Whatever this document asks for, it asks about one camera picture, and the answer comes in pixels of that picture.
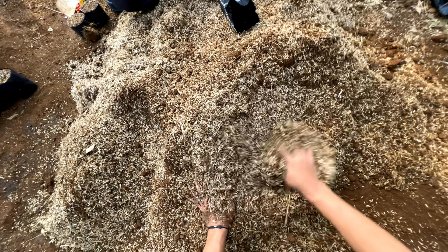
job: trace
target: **brown dirt ground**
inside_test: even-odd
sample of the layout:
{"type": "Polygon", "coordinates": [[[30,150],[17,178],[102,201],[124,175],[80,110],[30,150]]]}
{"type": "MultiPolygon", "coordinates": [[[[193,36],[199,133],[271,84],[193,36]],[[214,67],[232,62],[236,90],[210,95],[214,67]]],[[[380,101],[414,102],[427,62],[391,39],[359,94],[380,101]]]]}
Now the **brown dirt ground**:
{"type": "MultiPolygon", "coordinates": [[[[0,68],[23,73],[39,85],[31,98],[17,102],[0,116],[0,244],[4,251],[57,251],[39,235],[39,230],[23,232],[14,227],[14,223],[26,224],[32,217],[24,202],[41,189],[52,191],[51,154],[66,134],[66,129],[62,129],[45,138],[32,136],[30,129],[74,118],[76,111],[65,64],[87,56],[95,44],[81,40],[66,26],[64,15],[44,8],[41,2],[0,0],[0,5],[0,68]],[[6,119],[15,113],[19,116],[6,119]],[[41,142],[39,148],[31,143],[36,139],[41,142]],[[41,166],[39,161],[45,157],[48,164],[41,166]],[[31,172],[26,169],[38,165],[31,172]],[[9,199],[11,194],[18,195],[17,199],[9,199]]],[[[47,7],[56,9],[50,4],[47,7]]],[[[428,44],[441,57],[448,56],[430,38],[428,44]]],[[[444,78],[446,74],[428,70],[434,78],[444,78]]],[[[418,249],[418,242],[423,239],[435,241],[439,250],[448,251],[448,202],[437,196],[436,188],[429,183],[410,191],[388,191],[356,181],[338,193],[410,248],[418,249]],[[396,226],[384,225],[387,219],[400,222],[396,226]]]]}

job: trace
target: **black wristband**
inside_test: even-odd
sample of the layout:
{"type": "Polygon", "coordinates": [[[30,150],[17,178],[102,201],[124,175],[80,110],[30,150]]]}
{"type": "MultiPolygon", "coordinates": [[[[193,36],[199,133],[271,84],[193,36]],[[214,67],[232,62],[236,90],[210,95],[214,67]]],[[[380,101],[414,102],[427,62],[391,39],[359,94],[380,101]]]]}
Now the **black wristband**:
{"type": "Polygon", "coordinates": [[[225,227],[225,226],[221,226],[221,225],[219,225],[219,226],[210,226],[210,227],[208,227],[208,229],[213,229],[213,228],[219,228],[219,229],[221,229],[221,228],[225,228],[225,229],[228,230],[227,227],[225,227]]]}

